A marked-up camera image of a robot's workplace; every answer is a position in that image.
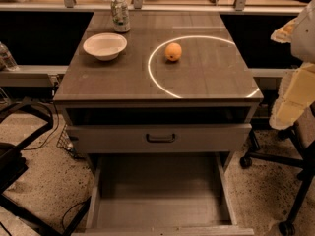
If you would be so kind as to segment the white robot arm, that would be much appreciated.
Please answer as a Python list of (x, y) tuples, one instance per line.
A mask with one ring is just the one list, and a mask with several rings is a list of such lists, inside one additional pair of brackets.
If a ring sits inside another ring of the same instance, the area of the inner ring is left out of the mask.
[(272, 109), (269, 124), (284, 130), (315, 102), (315, 0), (296, 18), (275, 30), (271, 40), (289, 43), (291, 54), (302, 61), (300, 67), (283, 76)]

